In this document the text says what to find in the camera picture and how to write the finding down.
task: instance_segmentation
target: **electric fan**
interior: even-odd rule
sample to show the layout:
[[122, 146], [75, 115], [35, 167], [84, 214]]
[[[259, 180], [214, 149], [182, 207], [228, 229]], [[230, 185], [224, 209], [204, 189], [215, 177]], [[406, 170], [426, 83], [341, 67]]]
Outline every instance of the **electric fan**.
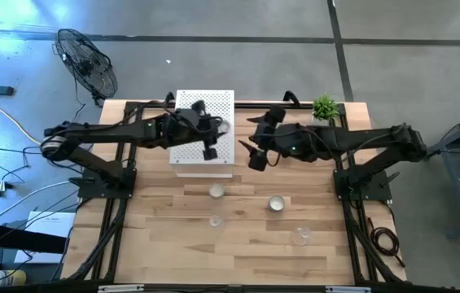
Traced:
[[91, 94], [97, 106], [99, 100], [111, 98], [117, 91], [117, 80], [110, 58], [75, 29], [60, 29], [56, 34], [56, 50], [67, 69]]

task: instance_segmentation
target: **gray floor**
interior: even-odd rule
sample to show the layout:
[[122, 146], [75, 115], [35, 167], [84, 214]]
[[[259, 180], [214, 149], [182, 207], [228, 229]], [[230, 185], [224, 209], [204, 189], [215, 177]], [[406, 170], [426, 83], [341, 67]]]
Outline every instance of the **gray floor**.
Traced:
[[[460, 1], [336, 0], [343, 37], [460, 40]], [[333, 37], [324, 0], [0, 0], [0, 30], [152, 36]], [[49, 41], [0, 40], [0, 85], [15, 87], [0, 107], [38, 139], [70, 120], [78, 104], [72, 76]], [[293, 90], [310, 100], [323, 92], [344, 101], [335, 45], [202, 42], [96, 42], [112, 58], [115, 98], [164, 98], [177, 89], [235, 89], [239, 99], [280, 99]], [[460, 46], [345, 46], [355, 101], [367, 102], [374, 126], [407, 122], [436, 142], [460, 121]], [[87, 106], [79, 121], [96, 122], [100, 109], [79, 86]], [[0, 115], [0, 147], [32, 146]], [[445, 233], [459, 225], [458, 202], [439, 158], [398, 164], [392, 182], [396, 226], [409, 280], [460, 286], [460, 239]], [[13, 169], [20, 154], [0, 151]], [[27, 182], [0, 198], [0, 211], [47, 184], [74, 176], [37, 155]], [[74, 190], [57, 187], [0, 218], [18, 221]]]

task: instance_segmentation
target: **wooden table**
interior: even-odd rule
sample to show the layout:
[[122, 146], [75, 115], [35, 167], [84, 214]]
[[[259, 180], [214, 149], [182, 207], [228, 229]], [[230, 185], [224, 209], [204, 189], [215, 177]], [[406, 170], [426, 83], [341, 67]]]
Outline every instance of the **wooden table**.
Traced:
[[[107, 100], [100, 123], [120, 120], [125, 102]], [[370, 129], [365, 103], [345, 106], [351, 130]], [[161, 112], [144, 113], [150, 117]], [[237, 109], [237, 139], [247, 141], [256, 125], [246, 119], [264, 113]], [[285, 122], [307, 123], [309, 118], [309, 110], [288, 110]], [[95, 145], [93, 152], [113, 160], [116, 145]], [[375, 150], [359, 151], [357, 162], [375, 154]], [[167, 150], [138, 149], [136, 160], [138, 181], [125, 218], [117, 283], [353, 284], [344, 214], [331, 179], [332, 160], [308, 164], [281, 159], [277, 167], [261, 173], [247, 167], [248, 153], [237, 143], [231, 179], [177, 178]], [[208, 195], [215, 181], [226, 188], [223, 199]], [[267, 209], [272, 195], [285, 199], [283, 212]], [[74, 273], [96, 244], [104, 205], [104, 199], [93, 199], [77, 212], [63, 277]], [[375, 226], [394, 230], [391, 214], [382, 204], [366, 202], [366, 214]], [[209, 225], [213, 215], [224, 218], [222, 226]], [[311, 229], [306, 246], [292, 244], [291, 231], [299, 227]], [[358, 251], [367, 276], [365, 253]], [[103, 269], [109, 256], [107, 248]], [[405, 279], [394, 257], [383, 260]]]

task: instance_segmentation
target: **small green plant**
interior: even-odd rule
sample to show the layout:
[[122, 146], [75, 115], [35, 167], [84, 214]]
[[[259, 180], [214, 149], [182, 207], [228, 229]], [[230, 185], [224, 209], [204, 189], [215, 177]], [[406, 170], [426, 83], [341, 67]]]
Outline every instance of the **small green plant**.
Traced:
[[331, 120], [338, 115], [338, 105], [329, 94], [322, 94], [313, 102], [313, 116], [318, 120]]

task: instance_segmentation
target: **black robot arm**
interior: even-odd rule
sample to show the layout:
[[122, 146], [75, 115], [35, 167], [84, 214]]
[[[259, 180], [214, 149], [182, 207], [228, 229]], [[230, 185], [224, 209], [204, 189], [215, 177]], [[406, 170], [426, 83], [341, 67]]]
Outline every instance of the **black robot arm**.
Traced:
[[249, 168], [264, 171], [268, 164], [268, 151], [277, 152], [284, 158], [314, 162], [317, 159], [338, 160], [348, 151], [386, 147], [384, 152], [372, 160], [351, 170], [349, 180], [353, 183], [368, 180], [377, 172], [400, 161], [420, 161], [427, 152], [419, 132], [405, 124], [359, 131], [298, 123], [278, 126], [283, 122], [285, 114], [281, 107], [272, 106], [264, 116], [249, 119], [258, 124], [256, 132], [249, 138], [258, 148], [241, 141], [250, 151]]
[[138, 147], [154, 148], [180, 146], [191, 142], [204, 142], [204, 159], [217, 158], [211, 146], [225, 133], [219, 132], [221, 117], [205, 112], [203, 101], [191, 109], [177, 109], [150, 119], [123, 125], [88, 125], [64, 122], [45, 130], [46, 139], [40, 148], [51, 161], [70, 160], [93, 171], [108, 184], [120, 184], [124, 180], [121, 162], [106, 161], [79, 147], [82, 143], [135, 143]]

